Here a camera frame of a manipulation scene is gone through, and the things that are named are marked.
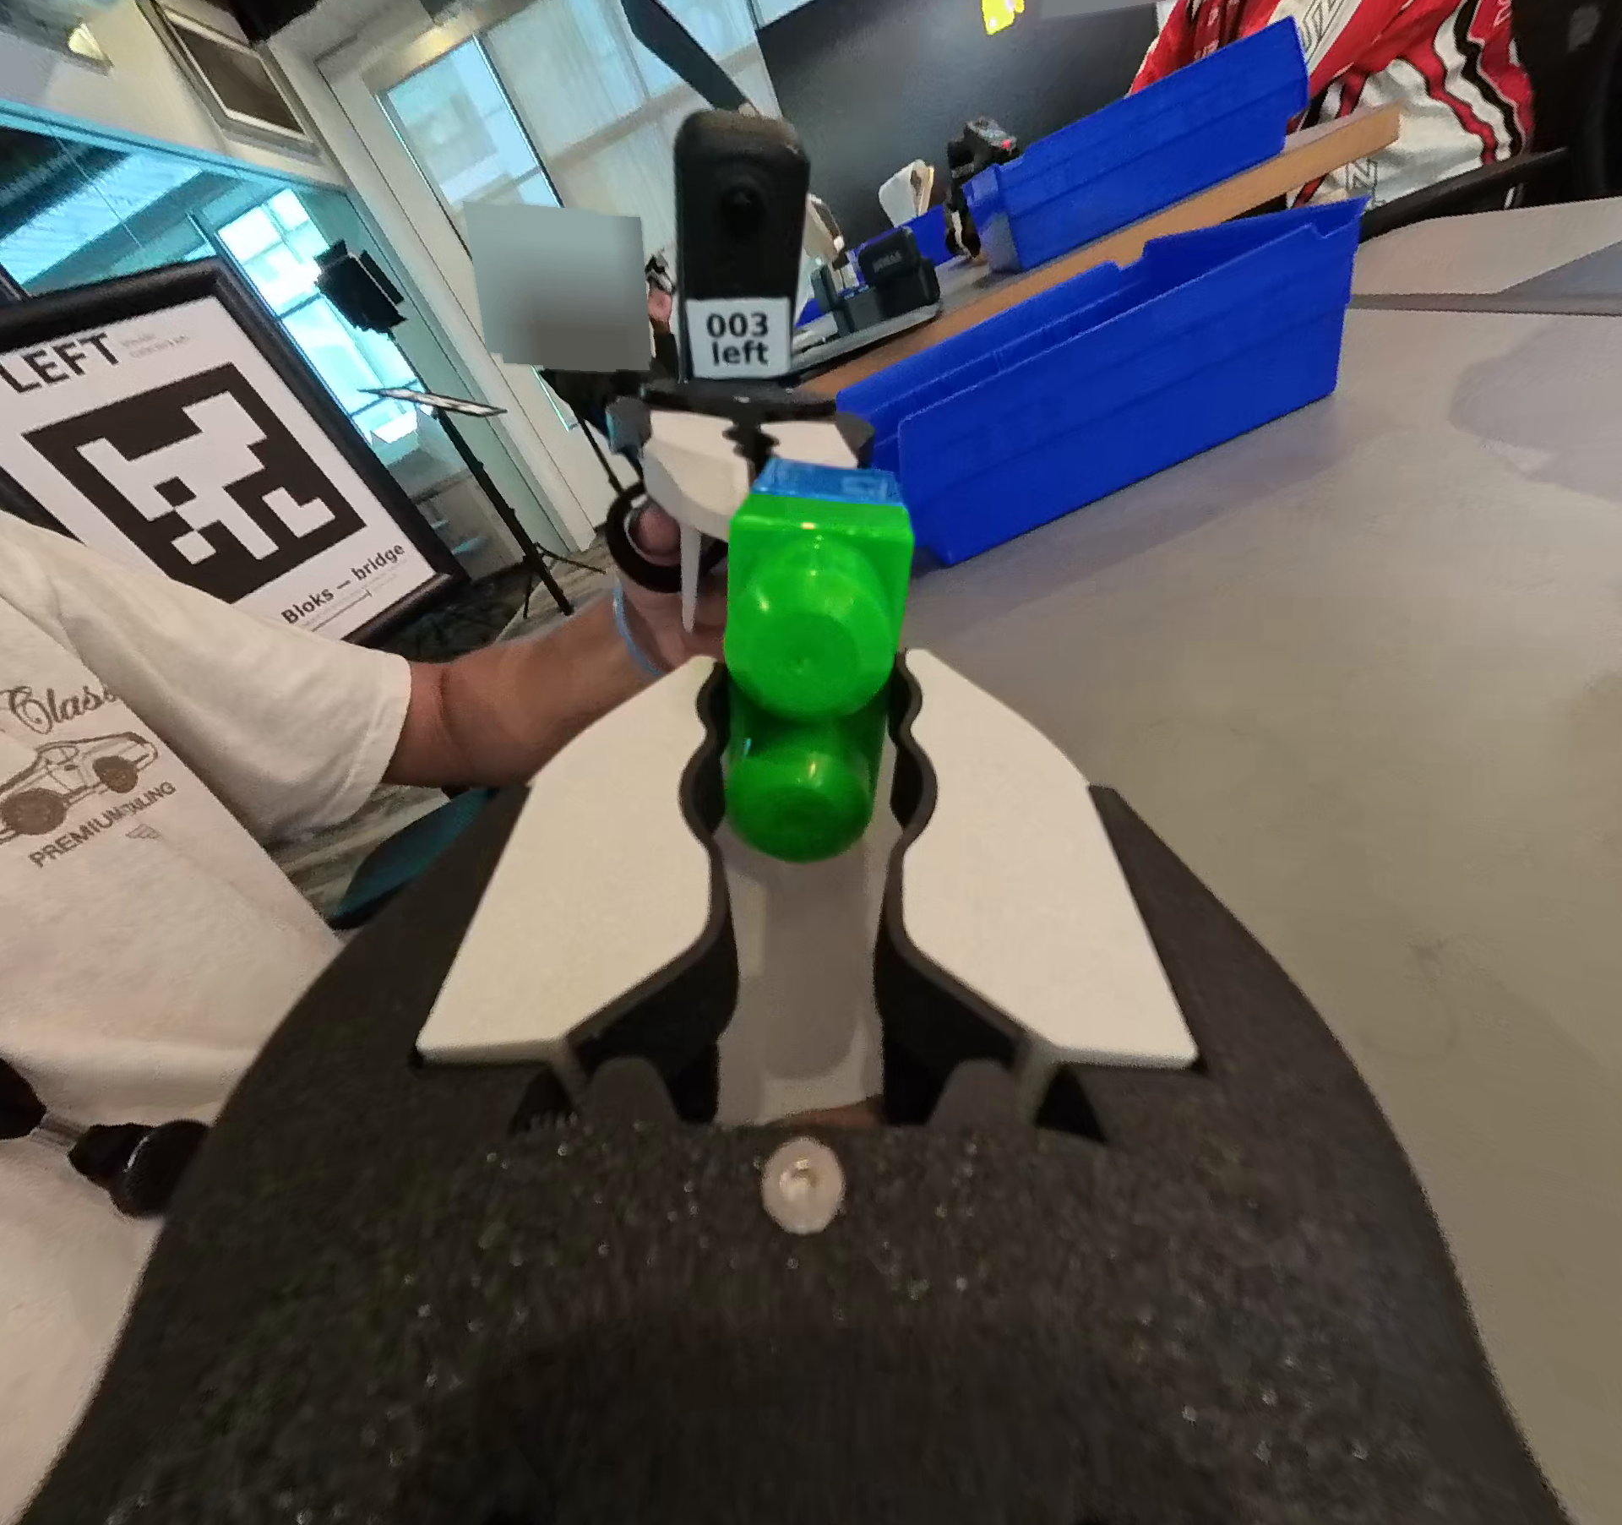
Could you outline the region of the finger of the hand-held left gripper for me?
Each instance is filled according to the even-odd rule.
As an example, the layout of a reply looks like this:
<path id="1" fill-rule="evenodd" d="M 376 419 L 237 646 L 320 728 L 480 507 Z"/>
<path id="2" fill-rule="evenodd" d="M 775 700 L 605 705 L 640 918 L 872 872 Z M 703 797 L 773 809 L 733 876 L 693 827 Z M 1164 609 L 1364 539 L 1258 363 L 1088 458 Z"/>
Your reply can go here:
<path id="1" fill-rule="evenodd" d="M 772 419 L 770 437 L 779 459 L 854 470 L 872 465 L 877 430 L 863 417 L 833 410 Z"/>
<path id="2" fill-rule="evenodd" d="M 680 625 L 689 633 L 698 619 L 703 542 L 728 546 L 733 516 L 751 491 L 751 463 L 731 426 L 684 409 L 652 409 L 647 417 L 642 472 L 650 498 L 679 524 Z"/>

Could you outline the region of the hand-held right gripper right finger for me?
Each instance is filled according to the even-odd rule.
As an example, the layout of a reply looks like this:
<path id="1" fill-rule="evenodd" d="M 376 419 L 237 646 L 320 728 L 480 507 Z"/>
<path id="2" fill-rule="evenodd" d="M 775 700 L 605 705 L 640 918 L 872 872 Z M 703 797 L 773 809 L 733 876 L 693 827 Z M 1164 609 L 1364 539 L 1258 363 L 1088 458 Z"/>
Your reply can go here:
<path id="1" fill-rule="evenodd" d="M 1197 1041 L 1079 765 L 918 646 L 898 662 L 891 735 L 886 1048 L 935 1081 L 965 1062 L 1014 1081 L 1193 1067 Z"/>

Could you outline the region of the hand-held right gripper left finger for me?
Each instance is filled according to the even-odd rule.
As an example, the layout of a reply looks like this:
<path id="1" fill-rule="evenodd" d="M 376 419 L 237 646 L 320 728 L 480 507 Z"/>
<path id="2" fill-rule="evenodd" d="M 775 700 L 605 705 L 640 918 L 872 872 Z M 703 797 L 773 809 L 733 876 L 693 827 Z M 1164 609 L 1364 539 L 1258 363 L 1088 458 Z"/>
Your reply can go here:
<path id="1" fill-rule="evenodd" d="M 680 793 L 712 737 L 715 670 L 670 670 L 529 781 L 417 1032 L 425 1064 L 541 1062 L 584 1081 L 638 995 L 728 934 L 715 830 Z"/>

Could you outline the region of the blue mega block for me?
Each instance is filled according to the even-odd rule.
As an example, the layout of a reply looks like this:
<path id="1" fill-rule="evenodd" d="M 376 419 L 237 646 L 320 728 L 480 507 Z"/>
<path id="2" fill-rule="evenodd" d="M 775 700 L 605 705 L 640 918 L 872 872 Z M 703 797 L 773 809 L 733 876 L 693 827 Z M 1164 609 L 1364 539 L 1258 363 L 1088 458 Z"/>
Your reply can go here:
<path id="1" fill-rule="evenodd" d="M 896 524 L 911 530 L 898 477 L 877 466 L 772 458 L 733 514 L 731 531 L 749 521 L 805 516 L 844 526 Z"/>

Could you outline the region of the green mega block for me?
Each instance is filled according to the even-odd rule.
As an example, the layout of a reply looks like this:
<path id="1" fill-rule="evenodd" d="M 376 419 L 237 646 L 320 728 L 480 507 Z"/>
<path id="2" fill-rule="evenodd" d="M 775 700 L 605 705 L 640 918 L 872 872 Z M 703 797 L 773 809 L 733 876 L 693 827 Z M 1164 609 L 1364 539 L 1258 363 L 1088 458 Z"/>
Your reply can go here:
<path id="1" fill-rule="evenodd" d="M 912 523 L 729 530 L 724 811 L 759 853 L 823 862 L 867 832 L 914 554 Z"/>

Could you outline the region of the person's left hand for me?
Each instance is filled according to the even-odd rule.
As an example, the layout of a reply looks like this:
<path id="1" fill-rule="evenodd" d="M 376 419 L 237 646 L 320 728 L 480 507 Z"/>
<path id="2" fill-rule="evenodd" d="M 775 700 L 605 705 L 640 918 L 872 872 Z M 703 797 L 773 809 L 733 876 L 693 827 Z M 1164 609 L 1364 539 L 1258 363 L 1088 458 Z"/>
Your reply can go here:
<path id="1" fill-rule="evenodd" d="M 680 524 L 659 505 L 645 500 L 626 524 L 638 554 L 650 565 L 680 568 Z M 650 662 L 673 669 L 694 656 L 717 658 L 724 649 L 726 575 L 724 563 L 701 575 L 696 591 L 693 626 L 682 621 L 679 593 L 661 593 L 621 575 L 626 618 Z"/>

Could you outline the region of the black charger case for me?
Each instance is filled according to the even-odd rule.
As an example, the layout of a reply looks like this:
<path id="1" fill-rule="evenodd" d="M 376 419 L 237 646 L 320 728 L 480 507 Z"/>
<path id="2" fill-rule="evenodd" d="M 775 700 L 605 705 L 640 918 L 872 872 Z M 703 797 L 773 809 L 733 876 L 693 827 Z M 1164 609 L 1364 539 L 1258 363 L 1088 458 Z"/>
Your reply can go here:
<path id="1" fill-rule="evenodd" d="M 919 310 L 933 314 L 942 301 L 937 264 L 912 224 L 868 240 L 856 250 L 854 268 L 856 286 L 812 293 L 802 328 L 835 335 L 870 331 Z"/>

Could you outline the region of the blue wristband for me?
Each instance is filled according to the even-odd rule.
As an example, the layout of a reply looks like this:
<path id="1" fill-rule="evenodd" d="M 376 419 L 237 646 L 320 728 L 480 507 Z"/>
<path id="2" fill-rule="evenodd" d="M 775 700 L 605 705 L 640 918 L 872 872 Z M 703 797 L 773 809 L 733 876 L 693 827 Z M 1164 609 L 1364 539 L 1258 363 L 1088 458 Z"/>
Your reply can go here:
<path id="1" fill-rule="evenodd" d="M 643 679 L 663 677 L 668 669 L 659 662 L 656 653 L 650 653 L 643 642 L 640 642 L 635 607 L 628 602 L 626 588 L 619 579 L 612 589 L 612 612 L 619 632 L 619 640 L 622 642 L 628 658 L 636 665 L 638 674 Z"/>

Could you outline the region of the black and white tilted panel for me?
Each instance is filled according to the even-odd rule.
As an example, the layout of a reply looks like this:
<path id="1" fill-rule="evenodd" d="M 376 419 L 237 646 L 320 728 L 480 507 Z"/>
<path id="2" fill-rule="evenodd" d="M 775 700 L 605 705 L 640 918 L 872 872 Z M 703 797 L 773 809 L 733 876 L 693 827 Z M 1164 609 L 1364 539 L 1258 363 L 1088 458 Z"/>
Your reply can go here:
<path id="1" fill-rule="evenodd" d="M 721 61 L 710 55 L 659 0 L 619 0 L 619 4 L 638 41 L 696 91 L 708 106 L 765 115 Z M 803 247 L 817 264 L 842 268 L 849 261 L 838 219 L 816 192 L 807 196 Z"/>

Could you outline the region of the person's office chair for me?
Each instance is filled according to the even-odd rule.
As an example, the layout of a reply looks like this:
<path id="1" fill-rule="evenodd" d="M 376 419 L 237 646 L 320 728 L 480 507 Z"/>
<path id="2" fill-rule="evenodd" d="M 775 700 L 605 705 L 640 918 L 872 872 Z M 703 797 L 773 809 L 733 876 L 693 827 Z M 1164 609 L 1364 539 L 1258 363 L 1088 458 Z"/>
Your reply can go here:
<path id="1" fill-rule="evenodd" d="M 329 927 L 352 930 L 425 876 L 485 811 L 494 788 L 448 792 L 448 799 L 371 848 L 329 913 Z"/>

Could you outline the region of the black studio light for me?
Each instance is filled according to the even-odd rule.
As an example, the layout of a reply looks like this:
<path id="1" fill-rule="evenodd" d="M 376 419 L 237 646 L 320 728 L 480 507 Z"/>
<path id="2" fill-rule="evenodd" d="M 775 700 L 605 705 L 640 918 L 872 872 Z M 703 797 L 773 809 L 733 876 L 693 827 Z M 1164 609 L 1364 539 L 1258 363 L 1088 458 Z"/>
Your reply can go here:
<path id="1" fill-rule="evenodd" d="M 392 333 L 408 321 L 404 293 L 369 252 L 334 240 L 313 264 L 320 294 L 357 331 Z"/>

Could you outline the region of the person's white t-shirt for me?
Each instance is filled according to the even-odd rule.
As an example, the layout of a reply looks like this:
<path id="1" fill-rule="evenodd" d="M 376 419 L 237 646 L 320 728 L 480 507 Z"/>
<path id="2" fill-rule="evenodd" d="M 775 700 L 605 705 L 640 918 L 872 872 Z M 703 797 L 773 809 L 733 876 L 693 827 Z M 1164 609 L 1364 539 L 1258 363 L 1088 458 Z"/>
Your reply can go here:
<path id="1" fill-rule="evenodd" d="M 211 1118 L 339 943 L 267 846 L 353 816 L 394 654 L 4 516 L 2 1045 L 74 1120 Z"/>

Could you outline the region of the black framed marker sign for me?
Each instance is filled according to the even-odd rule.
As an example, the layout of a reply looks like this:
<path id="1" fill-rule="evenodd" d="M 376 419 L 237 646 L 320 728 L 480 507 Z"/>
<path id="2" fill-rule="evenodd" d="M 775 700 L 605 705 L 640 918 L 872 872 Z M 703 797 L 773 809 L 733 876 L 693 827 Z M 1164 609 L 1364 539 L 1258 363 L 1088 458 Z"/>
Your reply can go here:
<path id="1" fill-rule="evenodd" d="M 2 500 L 327 639 L 383 642 L 469 582 L 215 256 L 4 303 Z"/>

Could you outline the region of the wooden table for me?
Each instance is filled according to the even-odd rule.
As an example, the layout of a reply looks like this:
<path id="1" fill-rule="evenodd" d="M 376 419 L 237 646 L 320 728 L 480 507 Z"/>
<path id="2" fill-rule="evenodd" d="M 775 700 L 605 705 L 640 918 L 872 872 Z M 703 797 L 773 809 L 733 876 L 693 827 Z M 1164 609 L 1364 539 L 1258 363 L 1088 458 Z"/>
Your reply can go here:
<path id="1" fill-rule="evenodd" d="M 1394 105 L 1360 108 L 1288 134 L 1276 156 L 1037 268 L 998 273 L 983 263 L 949 264 L 942 300 L 930 314 L 900 315 L 861 335 L 837 338 L 828 352 L 796 373 L 796 380 L 817 394 L 835 396 L 1099 264 L 1132 264 L 1155 240 L 1234 221 L 1373 156 L 1397 140 L 1401 120 L 1401 110 Z"/>

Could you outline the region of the large black wall screen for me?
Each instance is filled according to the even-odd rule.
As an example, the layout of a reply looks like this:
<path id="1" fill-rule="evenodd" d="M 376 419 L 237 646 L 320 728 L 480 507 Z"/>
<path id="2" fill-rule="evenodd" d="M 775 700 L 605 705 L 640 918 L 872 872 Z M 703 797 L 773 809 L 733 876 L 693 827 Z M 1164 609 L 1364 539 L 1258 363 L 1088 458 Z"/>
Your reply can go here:
<path id="1" fill-rule="evenodd" d="M 810 0 L 761 29 L 810 189 L 847 242 L 893 226 L 886 178 L 988 115 L 1021 145 L 1127 92 L 1158 33 L 1153 4 L 1044 17 L 1042 0 Z"/>

